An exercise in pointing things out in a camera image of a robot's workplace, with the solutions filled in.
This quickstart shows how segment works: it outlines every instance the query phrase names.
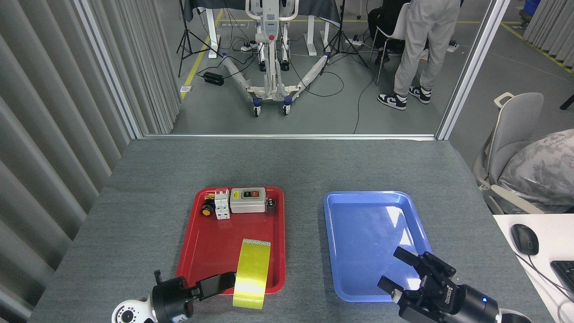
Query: computer mouse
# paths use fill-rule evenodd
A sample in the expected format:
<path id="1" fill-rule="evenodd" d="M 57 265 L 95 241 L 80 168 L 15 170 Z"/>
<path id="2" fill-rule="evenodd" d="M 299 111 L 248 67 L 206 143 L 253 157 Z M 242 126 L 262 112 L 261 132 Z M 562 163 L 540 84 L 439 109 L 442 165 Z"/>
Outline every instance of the computer mouse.
<path id="1" fill-rule="evenodd" d="M 534 256 L 538 254 L 538 237 L 524 224 L 515 224 L 510 228 L 516 249 L 524 254 Z"/>

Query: blue bin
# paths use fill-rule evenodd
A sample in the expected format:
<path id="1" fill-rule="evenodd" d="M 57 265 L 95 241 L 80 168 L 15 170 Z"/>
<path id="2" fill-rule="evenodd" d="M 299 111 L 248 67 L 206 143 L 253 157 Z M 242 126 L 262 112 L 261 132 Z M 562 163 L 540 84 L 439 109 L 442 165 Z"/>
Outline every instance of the blue bin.
<path id="1" fill-rule="evenodd" d="M 417 290 L 418 273 L 393 256 L 397 246 L 431 252 L 414 203 L 398 191 L 337 191 L 324 198 L 333 284 L 347 302 L 391 302 L 381 275 Z"/>
<path id="2" fill-rule="evenodd" d="M 526 3 L 524 3 L 524 9 L 522 9 L 522 11 L 531 16 L 534 16 L 534 12 L 536 11 L 536 8 L 538 8 L 539 4 L 540 0 L 526 0 Z"/>

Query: white table leg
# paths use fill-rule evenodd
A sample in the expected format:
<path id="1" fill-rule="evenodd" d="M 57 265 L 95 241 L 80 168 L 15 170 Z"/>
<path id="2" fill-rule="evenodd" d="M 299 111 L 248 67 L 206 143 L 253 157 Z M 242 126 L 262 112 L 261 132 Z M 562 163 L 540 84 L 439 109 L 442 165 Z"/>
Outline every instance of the white table leg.
<path id="1" fill-rule="evenodd" d="M 207 16 L 207 27 L 210 32 L 210 46 L 212 48 L 212 50 L 209 51 L 208 57 L 217 58 L 218 44 L 221 36 L 215 33 L 215 20 L 214 20 L 213 9 L 206 9 L 205 15 Z"/>
<path id="2" fill-rule="evenodd" d="M 321 38 L 323 40 L 323 48 L 325 48 L 325 51 L 329 52 L 331 51 L 330 48 L 327 48 L 327 45 L 329 44 L 329 23 L 325 22 L 325 31 L 321 31 L 319 32 L 321 34 Z"/>
<path id="3" fill-rule="evenodd" d="M 313 37 L 315 35 L 315 16 L 309 16 L 307 21 L 307 33 L 304 35 L 305 42 L 307 43 L 307 51 L 309 56 L 317 56 L 317 49 L 313 44 Z"/>

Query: gray pants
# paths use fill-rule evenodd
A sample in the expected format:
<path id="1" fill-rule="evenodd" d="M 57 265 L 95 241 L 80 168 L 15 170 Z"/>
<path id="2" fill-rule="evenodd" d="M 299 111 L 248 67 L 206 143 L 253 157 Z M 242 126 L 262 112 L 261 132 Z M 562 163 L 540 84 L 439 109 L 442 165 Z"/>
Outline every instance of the gray pants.
<path id="1" fill-rule="evenodd" d="M 406 27 L 405 52 L 395 74 L 394 91 L 406 95 L 418 61 L 429 38 L 429 57 L 421 73 L 420 85 L 432 88 L 443 66 L 448 43 L 455 31 L 460 0 L 412 0 Z"/>

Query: gray carpet surface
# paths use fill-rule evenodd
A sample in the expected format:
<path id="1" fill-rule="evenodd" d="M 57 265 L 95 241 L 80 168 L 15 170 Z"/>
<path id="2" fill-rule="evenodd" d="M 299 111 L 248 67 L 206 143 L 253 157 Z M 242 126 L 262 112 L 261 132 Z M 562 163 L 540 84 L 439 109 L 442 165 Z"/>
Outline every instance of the gray carpet surface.
<path id="1" fill-rule="evenodd" d="M 195 302 L 192 321 L 400 322 L 394 303 L 335 294 L 323 197 L 355 190 L 407 193 L 456 283 L 552 321 L 450 143 L 194 138 L 130 143 L 29 322 L 109 322 L 117 304 L 147 296 L 154 270 L 176 271 L 196 193 L 222 186 L 283 191 L 286 284 L 262 310 Z"/>

